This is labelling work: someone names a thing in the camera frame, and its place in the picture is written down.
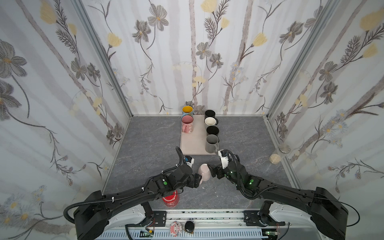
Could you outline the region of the pale pink mug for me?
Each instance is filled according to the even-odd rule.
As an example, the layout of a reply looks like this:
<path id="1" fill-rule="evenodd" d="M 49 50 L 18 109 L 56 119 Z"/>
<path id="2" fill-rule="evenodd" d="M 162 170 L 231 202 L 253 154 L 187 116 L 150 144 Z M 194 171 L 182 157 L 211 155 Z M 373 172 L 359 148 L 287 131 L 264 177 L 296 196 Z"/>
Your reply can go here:
<path id="1" fill-rule="evenodd" d="M 209 169 L 209 166 L 207 164 L 202 164 L 199 167 L 198 174 L 202 176 L 202 178 L 200 180 L 200 184 L 202 182 L 208 181 L 211 178 L 211 176 L 212 176 L 211 175 L 211 171 Z"/>

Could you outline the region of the grey mug white rim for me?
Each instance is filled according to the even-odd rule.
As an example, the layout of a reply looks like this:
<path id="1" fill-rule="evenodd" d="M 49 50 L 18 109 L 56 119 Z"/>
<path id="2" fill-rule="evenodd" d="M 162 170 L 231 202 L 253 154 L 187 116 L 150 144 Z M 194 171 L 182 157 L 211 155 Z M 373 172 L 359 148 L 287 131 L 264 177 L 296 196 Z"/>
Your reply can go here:
<path id="1" fill-rule="evenodd" d="M 209 154 L 217 154 L 219 151 L 219 138 L 216 135 L 208 135 L 205 142 L 205 150 Z"/>

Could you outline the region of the black and white mug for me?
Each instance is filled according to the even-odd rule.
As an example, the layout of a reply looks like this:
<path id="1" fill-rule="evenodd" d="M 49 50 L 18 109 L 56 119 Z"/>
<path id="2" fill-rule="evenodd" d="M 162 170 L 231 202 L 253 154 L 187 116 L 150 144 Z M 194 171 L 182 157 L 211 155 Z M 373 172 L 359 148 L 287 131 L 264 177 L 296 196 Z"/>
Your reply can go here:
<path id="1" fill-rule="evenodd" d="M 207 129 L 206 129 L 206 133 L 207 133 L 207 136 L 208 135 L 215 135 L 215 136 L 218 136 L 219 133 L 220 133 L 220 130 L 218 127 L 216 126 L 208 126 Z"/>

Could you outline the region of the grey mug white inside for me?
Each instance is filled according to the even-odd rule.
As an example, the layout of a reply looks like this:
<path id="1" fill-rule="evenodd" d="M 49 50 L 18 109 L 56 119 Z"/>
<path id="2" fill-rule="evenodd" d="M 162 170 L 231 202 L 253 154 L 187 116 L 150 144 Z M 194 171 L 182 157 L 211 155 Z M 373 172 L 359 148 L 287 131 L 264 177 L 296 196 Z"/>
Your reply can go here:
<path id="1" fill-rule="evenodd" d="M 216 126 L 218 124 L 218 120 L 213 117 L 207 117 L 205 118 L 204 123 L 205 123 L 205 128 L 207 129 L 208 127 Z"/>

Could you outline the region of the pink glass mug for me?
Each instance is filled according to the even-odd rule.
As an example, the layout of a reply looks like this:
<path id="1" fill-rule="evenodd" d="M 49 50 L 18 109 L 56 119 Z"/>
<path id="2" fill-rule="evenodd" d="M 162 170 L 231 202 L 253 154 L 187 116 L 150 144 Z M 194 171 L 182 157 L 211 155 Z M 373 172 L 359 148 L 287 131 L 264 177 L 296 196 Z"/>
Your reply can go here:
<path id="1" fill-rule="evenodd" d="M 181 118 L 181 121 L 182 121 L 182 132 L 186 134 L 190 134 L 194 129 L 194 126 L 193 126 L 194 118 L 192 116 L 185 115 Z"/>

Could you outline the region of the blue mug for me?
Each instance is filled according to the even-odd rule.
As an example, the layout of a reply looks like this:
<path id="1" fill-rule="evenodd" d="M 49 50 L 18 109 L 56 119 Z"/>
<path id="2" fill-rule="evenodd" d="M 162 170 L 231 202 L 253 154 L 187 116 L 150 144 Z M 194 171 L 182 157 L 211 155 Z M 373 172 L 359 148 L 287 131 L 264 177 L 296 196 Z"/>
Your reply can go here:
<path id="1" fill-rule="evenodd" d="M 194 108 L 192 106 L 184 106 L 182 108 L 182 116 L 193 116 Z"/>

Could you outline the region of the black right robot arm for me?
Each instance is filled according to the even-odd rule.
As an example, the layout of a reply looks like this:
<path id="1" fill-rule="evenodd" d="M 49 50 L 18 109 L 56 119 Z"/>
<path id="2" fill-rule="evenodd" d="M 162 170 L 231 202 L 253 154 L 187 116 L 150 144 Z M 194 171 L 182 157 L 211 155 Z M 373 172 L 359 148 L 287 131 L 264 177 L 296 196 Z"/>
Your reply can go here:
<path id="1" fill-rule="evenodd" d="M 330 239 L 346 239 L 347 228 L 355 226 L 361 219 L 358 215 L 358 220 L 348 225 L 349 211 L 346 206 L 351 205 L 340 202 L 324 188 L 302 190 L 279 185 L 249 174 L 239 156 L 229 150 L 221 150 L 218 155 L 221 163 L 208 165 L 213 178 L 226 178 L 248 200 L 266 199 L 307 213 L 320 233 Z"/>

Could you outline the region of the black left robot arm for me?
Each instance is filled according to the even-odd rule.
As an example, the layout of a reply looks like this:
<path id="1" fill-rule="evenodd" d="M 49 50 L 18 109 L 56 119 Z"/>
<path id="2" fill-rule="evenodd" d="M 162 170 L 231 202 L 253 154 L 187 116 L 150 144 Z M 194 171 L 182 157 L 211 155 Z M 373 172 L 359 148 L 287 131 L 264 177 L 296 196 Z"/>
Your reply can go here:
<path id="1" fill-rule="evenodd" d="M 185 187 L 198 188 L 202 176 L 193 173 L 181 149 L 176 147 L 179 163 L 149 177 L 139 187 L 103 195 L 93 192 L 85 201 L 74 203 L 63 211 L 64 218 L 75 225 L 78 240 L 95 240 L 112 223 L 112 218 L 132 207 L 171 196 Z"/>

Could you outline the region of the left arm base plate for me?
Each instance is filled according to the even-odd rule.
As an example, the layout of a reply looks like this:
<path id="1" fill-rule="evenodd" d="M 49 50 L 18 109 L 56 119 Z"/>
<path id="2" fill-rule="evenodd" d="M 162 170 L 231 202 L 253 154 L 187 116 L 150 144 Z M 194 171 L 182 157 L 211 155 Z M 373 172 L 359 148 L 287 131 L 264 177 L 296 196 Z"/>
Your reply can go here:
<path id="1" fill-rule="evenodd" d="M 167 212 L 154 211 L 145 213 L 144 218 L 137 224 L 127 224 L 131 228 L 148 228 L 148 227 L 164 227 L 166 225 Z"/>

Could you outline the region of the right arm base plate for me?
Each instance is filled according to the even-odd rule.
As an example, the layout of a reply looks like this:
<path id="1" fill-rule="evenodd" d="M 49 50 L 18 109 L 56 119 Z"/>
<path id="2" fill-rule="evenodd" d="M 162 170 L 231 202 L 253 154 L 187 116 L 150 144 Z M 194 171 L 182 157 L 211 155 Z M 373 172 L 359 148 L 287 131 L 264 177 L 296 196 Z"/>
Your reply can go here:
<path id="1" fill-rule="evenodd" d="M 244 222 L 248 227 L 277 227 L 285 226 L 285 222 L 277 222 L 270 216 L 270 207 L 274 202 L 264 201 L 259 210 L 243 211 Z"/>

